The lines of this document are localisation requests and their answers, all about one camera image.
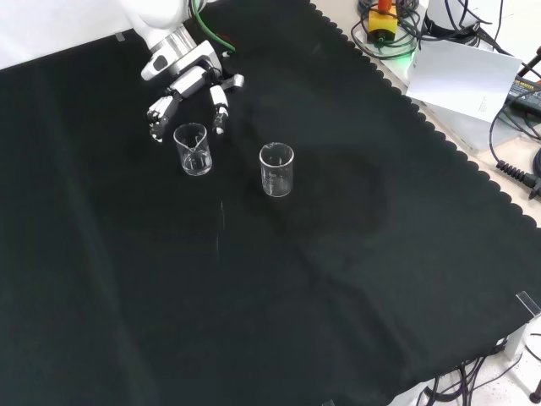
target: connector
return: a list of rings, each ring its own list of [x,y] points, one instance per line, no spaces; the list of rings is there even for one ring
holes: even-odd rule
[[[522,184],[526,185],[532,191],[528,199],[534,199],[536,196],[541,196],[541,178],[534,175],[533,173],[526,173],[520,169],[513,167],[512,165],[499,161],[496,167],[501,170],[501,172],[511,176],[512,178],[518,180]]]

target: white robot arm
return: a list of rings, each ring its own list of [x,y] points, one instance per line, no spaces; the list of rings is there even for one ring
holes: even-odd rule
[[[194,2],[202,8],[202,3]],[[150,135],[161,142],[178,103],[205,85],[215,105],[213,130],[223,134],[228,117],[224,90],[243,86],[241,75],[224,79],[220,59],[208,41],[197,45],[183,23],[190,18],[189,0],[120,0],[135,31],[143,37],[152,52],[150,61],[141,71],[144,80],[151,80],[167,70],[175,81],[164,97],[155,102],[147,113]]]

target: table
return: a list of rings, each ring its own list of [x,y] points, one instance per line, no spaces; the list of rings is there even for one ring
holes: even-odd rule
[[[328,2],[326,0],[311,0],[311,2],[323,13],[324,16],[336,23],[338,28],[343,30],[344,34],[346,34],[351,40],[350,29],[355,23],[358,22],[356,0],[335,0],[333,2]],[[518,57],[523,58],[525,62],[527,62],[535,55],[535,50],[538,47],[538,44],[536,45],[535,38],[538,38],[538,36],[535,36],[535,32],[530,33],[530,36],[521,36],[521,38],[533,38],[531,43],[526,45],[524,44],[525,41],[520,41],[520,43],[515,43],[513,41],[517,34],[513,35],[515,31],[512,29],[512,27],[520,24],[521,20],[513,15],[518,10],[517,4],[515,4],[515,2],[508,3],[513,4],[509,4],[509,10],[506,10],[506,15],[509,15],[509,18],[503,19],[502,22],[502,30],[500,33],[501,45],[506,47],[508,51],[514,52]],[[537,30],[535,25],[532,26],[532,30]],[[371,59],[372,62],[377,65],[378,69],[383,72],[384,77],[390,80],[396,88],[400,89],[402,93],[405,94],[407,87],[398,79],[398,77],[394,75],[381,61],[373,58]],[[420,112],[427,117],[427,119],[436,127],[437,130],[445,134],[448,141],[455,144],[459,151],[466,152],[466,149],[450,136],[450,130],[434,115],[432,111],[430,111],[429,108],[422,103],[418,103],[418,105],[420,107]],[[531,172],[533,157],[538,150],[539,144],[532,142],[527,137],[517,137],[513,140],[509,140],[496,149],[497,154],[501,159],[509,162],[511,165],[529,172]],[[486,172],[490,176],[490,180],[496,182],[501,187],[501,190],[511,197],[511,202],[520,206],[523,213],[533,218],[538,224],[538,227],[541,227],[541,211],[539,210],[539,202],[541,200],[539,198],[536,200],[528,200],[529,190],[522,187],[522,185],[515,182],[513,179],[508,178],[506,175],[496,169],[495,160],[490,154],[490,151],[483,151],[477,156],[468,156],[468,160],[475,162],[479,166],[479,170]]]

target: white paper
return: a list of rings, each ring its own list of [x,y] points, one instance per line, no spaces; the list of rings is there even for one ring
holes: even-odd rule
[[[450,41],[423,41],[407,95],[491,122],[503,106],[520,59]]]

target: black cloth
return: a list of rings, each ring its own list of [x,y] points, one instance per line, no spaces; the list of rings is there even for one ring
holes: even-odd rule
[[[142,82],[133,32],[0,72],[0,404],[384,405],[529,319],[533,221],[335,26],[304,0],[203,17],[246,77],[204,177],[148,135],[170,79]]]

